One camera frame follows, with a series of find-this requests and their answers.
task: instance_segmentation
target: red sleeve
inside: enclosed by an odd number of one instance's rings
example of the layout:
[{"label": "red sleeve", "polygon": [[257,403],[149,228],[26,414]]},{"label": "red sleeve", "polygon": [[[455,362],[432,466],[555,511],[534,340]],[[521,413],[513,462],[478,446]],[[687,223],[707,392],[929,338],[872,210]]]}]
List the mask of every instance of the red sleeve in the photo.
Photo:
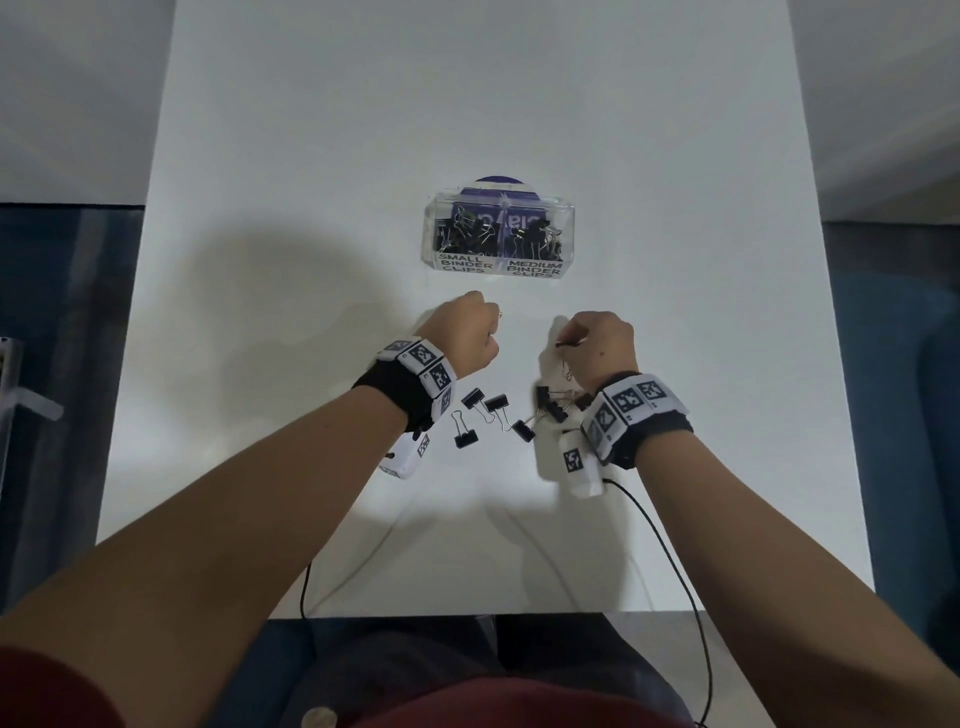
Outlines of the red sleeve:
[{"label": "red sleeve", "polygon": [[0,647],[4,728],[122,728],[123,719],[93,683],[45,655]]}]

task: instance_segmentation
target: dark pants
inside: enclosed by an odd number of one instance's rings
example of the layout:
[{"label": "dark pants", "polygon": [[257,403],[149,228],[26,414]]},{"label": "dark pants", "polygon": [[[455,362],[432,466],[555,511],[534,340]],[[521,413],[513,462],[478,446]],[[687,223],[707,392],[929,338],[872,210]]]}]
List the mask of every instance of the dark pants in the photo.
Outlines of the dark pants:
[{"label": "dark pants", "polygon": [[325,706],[350,721],[365,711],[479,675],[515,674],[623,695],[686,724],[683,701],[603,615],[494,618],[495,649],[474,617],[343,619],[294,689],[280,722],[300,726]]}]

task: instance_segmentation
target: blue floor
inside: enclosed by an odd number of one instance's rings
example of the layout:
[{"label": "blue floor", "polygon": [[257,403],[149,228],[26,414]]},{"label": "blue floor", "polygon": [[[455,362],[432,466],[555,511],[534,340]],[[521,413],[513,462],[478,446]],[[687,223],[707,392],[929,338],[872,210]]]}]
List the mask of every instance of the blue floor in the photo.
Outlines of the blue floor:
[{"label": "blue floor", "polygon": [[[93,543],[141,222],[137,209],[0,206],[0,335],[26,342],[23,383],[68,413],[14,418],[0,609]],[[825,239],[876,590],[960,667],[960,461],[944,455],[960,441],[960,228],[825,225]],[[246,686],[279,695],[308,659],[302,625],[268,625],[213,724],[247,724]]]}]

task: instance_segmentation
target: clear plastic container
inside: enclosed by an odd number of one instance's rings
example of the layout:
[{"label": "clear plastic container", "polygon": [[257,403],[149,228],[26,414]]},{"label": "clear plastic container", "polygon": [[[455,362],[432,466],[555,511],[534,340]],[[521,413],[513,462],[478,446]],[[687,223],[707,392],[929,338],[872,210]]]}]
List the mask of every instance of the clear plastic container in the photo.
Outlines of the clear plastic container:
[{"label": "clear plastic container", "polygon": [[511,178],[441,192],[427,207],[423,259],[439,271],[558,279],[573,263],[573,205]]}]

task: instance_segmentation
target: white device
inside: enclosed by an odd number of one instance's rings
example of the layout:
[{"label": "white device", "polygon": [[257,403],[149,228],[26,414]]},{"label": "white device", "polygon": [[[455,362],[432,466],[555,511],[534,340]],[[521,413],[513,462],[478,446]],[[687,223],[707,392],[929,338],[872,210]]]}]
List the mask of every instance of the white device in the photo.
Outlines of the white device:
[{"label": "white device", "polygon": [[420,466],[429,445],[430,436],[426,432],[404,432],[380,461],[380,470],[400,480],[409,479]]},{"label": "white device", "polygon": [[582,430],[574,429],[560,436],[560,456],[566,485],[574,497],[584,499],[607,492],[603,466]]}]

